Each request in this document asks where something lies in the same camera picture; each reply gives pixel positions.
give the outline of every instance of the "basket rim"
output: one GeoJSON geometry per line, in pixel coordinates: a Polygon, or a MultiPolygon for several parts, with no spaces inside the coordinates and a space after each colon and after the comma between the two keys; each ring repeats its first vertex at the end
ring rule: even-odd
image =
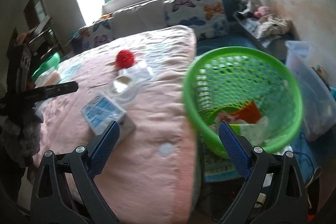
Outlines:
{"type": "Polygon", "coordinates": [[[184,102],[186,115],[194,129],[196,129],[198,133],[202,134],[203,140],[206,145],[215,154],[222,157],[228,157],[228,154],[225,152],[224,146],[221,143],[219,136],[206,125],[204,120],[198,114],[196,104],[192,98],[192,92],[190,91],[193,89],[193,81],[196,74],[198,74],[198,70],[204,68],[200,67],[201,65],[205,64],[215,57],[218,58],[221,55],[229,54],[246,54],[247,56],[258,58],[272,66],[283,79],[288,81],[288,85],[293,92],[295,117],[293,117],[290,127],[285,130],[285,132],[281,136],[276,137],[277,141],[274,141],[270,145],[263,146],[263,149],[266,152],[276,153],[283,149],[286,145],[288,145],[299,132],[304,114],[303,101],[298,82],[291,74],[290,70],[281,61],[277,60],[275,57],[265,52],[247,47],[222,47],[206,52],[196,58],[190,64],[183,79],[182,99],[184,102]]]}

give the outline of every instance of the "red ball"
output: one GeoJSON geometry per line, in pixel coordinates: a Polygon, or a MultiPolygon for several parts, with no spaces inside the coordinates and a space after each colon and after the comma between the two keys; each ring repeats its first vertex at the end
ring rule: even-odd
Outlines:
{"type": "Polygon", "coordinates": [[[119,69],[127,69],[134,64],[134,54],[128,50],[121,50],[117,54],[115,64],[119,69]]]}

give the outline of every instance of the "pink tablecloth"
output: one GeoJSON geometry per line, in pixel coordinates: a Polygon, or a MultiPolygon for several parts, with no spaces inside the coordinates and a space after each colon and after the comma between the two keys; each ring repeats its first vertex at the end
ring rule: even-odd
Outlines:
{"type": "MultiPolygon", "coordinates": [[[[125,107],[136,130],[114,149],[94,181],[123,223],[186,223],[193,195],[196,136],[181,96],[195,44],[192,29],[175,26],[120,38],[61,63],[63,73],[74,72],[68,80],[77,81],[79,90],[41,107],[44,123],[35,165],[46,150],[67,153],[91,140],[93,133],[80,110],[117,76],[116,54],[131,50],[137,60],[145,58],[153,67],[155,81],[125,107]]],[[[68,183],[79,198],[71,176],[68,183]]]]}

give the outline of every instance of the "clear plastic storage bin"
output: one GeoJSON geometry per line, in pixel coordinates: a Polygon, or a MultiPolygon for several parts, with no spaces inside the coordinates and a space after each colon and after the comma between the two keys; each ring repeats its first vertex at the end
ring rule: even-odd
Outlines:
{"type": "Polygon", "coordinates": [[[304,41],[286,41],[286,66],[298,81],[304,100],[302,131],[314,141],[336,123],[336,102],[318,74],[307,64],[312,48],[304,41]]]}

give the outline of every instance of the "tissue box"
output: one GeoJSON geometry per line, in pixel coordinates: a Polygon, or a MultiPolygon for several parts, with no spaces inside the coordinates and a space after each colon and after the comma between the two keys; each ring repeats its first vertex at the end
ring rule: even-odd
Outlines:
{"type": "Polygon", "coordinates": [[[81,112],[95,135],[101,135],[111,121],[116,121],[120,127],[120,136],[115,146],[136,127],[127,112],[103,93],[98,93],[81,112]]]}

